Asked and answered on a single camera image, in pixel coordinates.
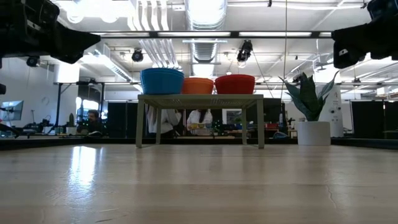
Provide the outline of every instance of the person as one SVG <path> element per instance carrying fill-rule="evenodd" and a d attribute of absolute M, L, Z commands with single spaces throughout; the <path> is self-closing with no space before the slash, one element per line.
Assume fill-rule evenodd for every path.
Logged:
<path fill-rule="evenodd" d="M 187 129 L 192 134 L 199 136 L 207 136 L 210 135 L 209 130 L 205 129 L 197 129 L 195 132 L 192 131 L 191 124 L 211 124 L 213 122 L 213 116 L 211 115 L 210 110 L 194 110 L 189 114 L 187 119 Z"/>
<path fill-rule="evenodd" d="M 147 121 L 148 121 L 148 137 L 156 138 L 157 127 L 157 109 L 152 106 L 148 107 Z M 162 134 L 161 138 L 174 138 L 174 126 L 178 125 L 181 119 L 181 114 L 175 110 L 162 110 L 162 120 L 160 121 Z"/>
<path fill-rule="evenodd" d="M 84 133 L 84 132 L 88 132 L 88 133 L 93 133 L 95 131 L 101 132 L 102 130 L 102 126 L 100 123 L 100 114 L 98 113 L 97 110 L 89 110 L 87 112 L 88 115 L 88 125 L 87 126 L 82 126 L 79 125 L 79 127 L 77 128 L 77 132 L 78 133 Z"/>

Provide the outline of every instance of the snake plant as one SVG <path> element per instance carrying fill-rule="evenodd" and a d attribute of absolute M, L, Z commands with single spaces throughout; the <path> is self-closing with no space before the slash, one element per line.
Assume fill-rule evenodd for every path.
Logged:
<path fill-rule="evenodd" d="M 322 88 L 322 91 L 319 92 L 318 95 L 313 81 L 313 76 L 308 78 L 305 73 L 302 73 L 299 78 L 300 89 L 288 83 L 286 80 L 283 80 L 281 77 L 279 78 L 285 83 L 286 88 L 289 91 L 287 94 L 292 97 L 294 105 L 304 114 L 307 121 L 318 121 L 322 108 L 328 98 L 328 95 L 326 94 L 333 88 L 337 73 L 338 72 L 335 73 L 332 81 Z"/>

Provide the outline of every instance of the shelf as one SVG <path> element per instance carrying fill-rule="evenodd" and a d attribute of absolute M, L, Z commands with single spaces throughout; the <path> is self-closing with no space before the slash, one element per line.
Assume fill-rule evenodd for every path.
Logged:
<path fill-rule="evenodd" d="M 263 95 L 138 95 L 148 105 L 160 109 L 238 109 L 248 108 Z"/>

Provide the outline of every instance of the white planter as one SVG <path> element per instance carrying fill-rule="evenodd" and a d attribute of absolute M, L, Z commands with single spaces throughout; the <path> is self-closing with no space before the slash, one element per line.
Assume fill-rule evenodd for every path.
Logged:
<path fill-rule="evenodd" d="M 298 122 L 297 138 L 300 146 L 330 146 L 330 123 L 327 121 Z"/>
<path fill-rule="evenodd" d="M 67 135 L 76 135 L 76 127 L 67 127 Z"/>

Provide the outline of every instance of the red bowl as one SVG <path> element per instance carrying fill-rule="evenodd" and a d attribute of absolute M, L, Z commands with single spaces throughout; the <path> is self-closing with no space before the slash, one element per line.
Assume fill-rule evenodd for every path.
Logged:
<path fill-rule="evenodd" d="M 216 79 L 217 94 L 253 94 L 256 79 L 251 75 L 225 75 Z"/>

